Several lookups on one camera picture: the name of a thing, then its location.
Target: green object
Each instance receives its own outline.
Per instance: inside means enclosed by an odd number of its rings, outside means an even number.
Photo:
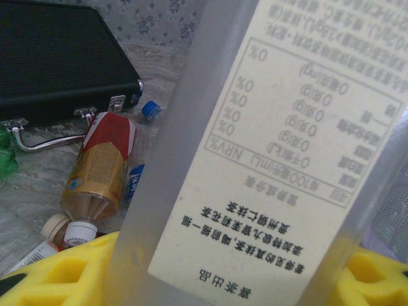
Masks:
[[[15,153],[10,147],[10,134],[0,129],[0,179],[18,170]]]
[[[10,146],[10,133],[5,129],[0,129],[0,148]]]

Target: metal handle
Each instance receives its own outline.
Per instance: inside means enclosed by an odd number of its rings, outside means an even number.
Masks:
[[[96,112],[96,108],[93,108],[93,107],[83,108],[83,109],[75,110],[74,115],[80,115],[82,118],[85,118],[88,123],[88,126],[90,126],[95,112]],[[23,130],[24,124],[27,124],[27,123],[28,121],[19,121],[17,126],[11,127],[9,124],[7,128],[7,130],[9,130],[11,134],[13,135],[16,146],[21,151],[24,151],[24,152],[29,152],[29,153],[39,152],[41,150],[51,149],[54,147],[59,147],[61,145],[69,145],[71,143],[81,142],[85,138],[85,134],[65,136],[65,137],[48,140],[46,142],[41,142],[37,145],[33,145],[32,147],[29,147],[28,145],[24,144],[23,139],[21,138],[21,134],[20,134],[20,131]]]
[[[39,152],[45,149],[51,149],[54,147],[58,147],[60,145],[69,145],[71,143],[80,142],[84,140],[85,134],[82,135],[74,135],[74,136],[66,136],[60,137],[53,140],[49,140],[46,142],[41,142],[37,145],[33,145],[29,147],[23,143],[23,139],[21,138],[20,129],[18,127],[13,127],[11,129],[11,133],[14,136],[15,143],[21,151],[24,152]]]

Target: white bottle cap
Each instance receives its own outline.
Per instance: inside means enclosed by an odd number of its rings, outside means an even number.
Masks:
[[[85,244],[95,239],[97,230],[96,226],[91,223],[74,221],[68,225],[64,241],[72,247]]]
[[[53,240],[58,231],[71,219],[66,215],[56,214],[53,215],[45,224],[41,230],[41,235],[49,240]]]

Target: bottle cap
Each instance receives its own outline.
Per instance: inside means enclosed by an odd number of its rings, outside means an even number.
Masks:
[[[41,235],[49,240],[53,240],[58,231],[71,219],[66,215],[56,214],[53,215],[45,224],[41,230]]]
[[[149,101],[143,106],[142,108],[142,114],[146,118],[153,118],[155,117],[159,112],[161,111],[160,106],[154,102],[154,101]]]
[[[97,228],[95,225],[88,222],[74,221],[68,225],[64,241],[72,247],[85,244],[95,239],[96,232]]]

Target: red and gold bottle label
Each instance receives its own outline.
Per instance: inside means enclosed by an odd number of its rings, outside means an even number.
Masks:
[[[136,128],[129,119],[110,112],[97,114],[62,198],[94,193],[107,197],[119,207],[135,133]]]

